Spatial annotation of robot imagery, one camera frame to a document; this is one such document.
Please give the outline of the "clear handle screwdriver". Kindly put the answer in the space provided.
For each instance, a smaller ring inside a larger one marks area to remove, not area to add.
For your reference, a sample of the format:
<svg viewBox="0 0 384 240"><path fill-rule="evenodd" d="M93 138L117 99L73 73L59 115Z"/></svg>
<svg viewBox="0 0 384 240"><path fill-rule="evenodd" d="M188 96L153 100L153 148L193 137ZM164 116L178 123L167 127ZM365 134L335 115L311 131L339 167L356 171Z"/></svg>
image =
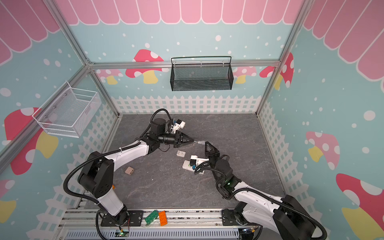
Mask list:
<svg viewBox="0 0 384 240"><path fill-rule="evenodd" d="M200 145L205 145L205 141L194 141L194 143L200 144Z"/></svg>

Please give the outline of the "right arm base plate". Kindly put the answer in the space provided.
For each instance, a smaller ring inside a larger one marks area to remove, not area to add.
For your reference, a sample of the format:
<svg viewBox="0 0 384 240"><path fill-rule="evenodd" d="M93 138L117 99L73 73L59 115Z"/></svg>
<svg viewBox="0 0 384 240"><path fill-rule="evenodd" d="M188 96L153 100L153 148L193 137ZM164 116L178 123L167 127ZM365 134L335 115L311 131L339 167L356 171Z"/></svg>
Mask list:
<svg viewBox="0 0 384 240"><path fill-rule="evenodd" d="M231 209L223 209L221 212L223 226L258 226L259 224L251 223L238 211Z"/></svg>

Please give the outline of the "white remote control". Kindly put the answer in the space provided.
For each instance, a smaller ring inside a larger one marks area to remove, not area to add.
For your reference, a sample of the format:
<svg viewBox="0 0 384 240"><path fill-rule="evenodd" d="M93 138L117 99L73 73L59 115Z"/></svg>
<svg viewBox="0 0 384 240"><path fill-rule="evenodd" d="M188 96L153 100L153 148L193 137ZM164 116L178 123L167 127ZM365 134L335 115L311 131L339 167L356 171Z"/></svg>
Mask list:
<svg viewBox="0 0 384 240"><path fill-rule="evenodd" d="M196 161L196 165L195 165L195 168L200 165L201 163L203 163L204 161L200 161L200 160L197 160ZM194 172L195 169L193 168L193 166L190 165L190 161L188 160L185 160L184 163L183 163L183 166L182 168L186 171L190 171L190 172Z"/></svg>

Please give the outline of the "white battery cover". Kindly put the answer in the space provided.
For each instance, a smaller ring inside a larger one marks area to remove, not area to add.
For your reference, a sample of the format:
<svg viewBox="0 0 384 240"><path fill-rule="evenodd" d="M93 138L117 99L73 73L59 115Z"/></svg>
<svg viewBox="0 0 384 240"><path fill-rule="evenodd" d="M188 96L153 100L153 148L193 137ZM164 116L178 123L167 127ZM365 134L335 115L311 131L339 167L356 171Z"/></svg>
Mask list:
<svg viewBox="0 0 384 240"><path fill-rule="evenodd" d="M184 158L185 155L186 155L186 152L184 152L184 151L177 151L177 156L178 157Z"/></svg>

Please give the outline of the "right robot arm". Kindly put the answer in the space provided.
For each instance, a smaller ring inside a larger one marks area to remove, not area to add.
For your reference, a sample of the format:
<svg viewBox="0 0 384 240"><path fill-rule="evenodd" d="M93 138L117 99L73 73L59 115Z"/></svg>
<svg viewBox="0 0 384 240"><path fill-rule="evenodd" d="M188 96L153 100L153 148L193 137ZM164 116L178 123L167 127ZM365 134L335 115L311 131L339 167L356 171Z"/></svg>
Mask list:
<svg viewBox="0 0 384 240"><path fill-rule="evenodd" d="M204 159L191 156L190 166L195 175L211 172L222 198L239 202L233 211L238 224L259 225L280 234L283 240L325 240L328 237L325 227L294 197L277 197L252 188L234 175L230 157L221 155L209 142L205 143L205 156ZM314 235L316 229L321 231L319 237Z"/></svg>

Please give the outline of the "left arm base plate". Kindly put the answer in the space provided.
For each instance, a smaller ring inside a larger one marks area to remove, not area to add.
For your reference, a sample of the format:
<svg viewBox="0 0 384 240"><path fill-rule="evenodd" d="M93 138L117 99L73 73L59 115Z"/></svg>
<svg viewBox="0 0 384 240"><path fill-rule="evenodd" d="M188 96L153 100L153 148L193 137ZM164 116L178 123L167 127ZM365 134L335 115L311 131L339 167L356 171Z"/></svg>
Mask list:
<svg viewBox="0 0 384 240"><path fill-rule="evenodd" d="M116 216L106 214L102 217L102 227L140 227L143 220L143 211L123 210Z"/></svg>

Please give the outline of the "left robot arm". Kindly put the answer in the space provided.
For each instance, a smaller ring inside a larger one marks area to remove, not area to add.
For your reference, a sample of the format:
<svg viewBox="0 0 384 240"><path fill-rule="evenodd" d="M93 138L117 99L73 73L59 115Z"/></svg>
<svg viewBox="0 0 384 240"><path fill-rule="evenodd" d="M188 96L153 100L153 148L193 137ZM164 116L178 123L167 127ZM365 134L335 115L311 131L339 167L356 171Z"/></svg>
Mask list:
<svg viewBox="0 0 384 240"><path fill-rule="evenodd" d="M179 148L194 142L193 138L181 131L185 122L175 121L171 117L167 120L156 118L160 112L168 113L166 109L155 111L145 131L132 144L103 154L94 152L85 162L75 167L64 180L65 193L94 202L117 225L125 224L130 214L113 189L115 171L135 159L153 153L162 144ZM91 193L90 196L70 190L69 181L76 173L79 174L78 183Z"/></svg>

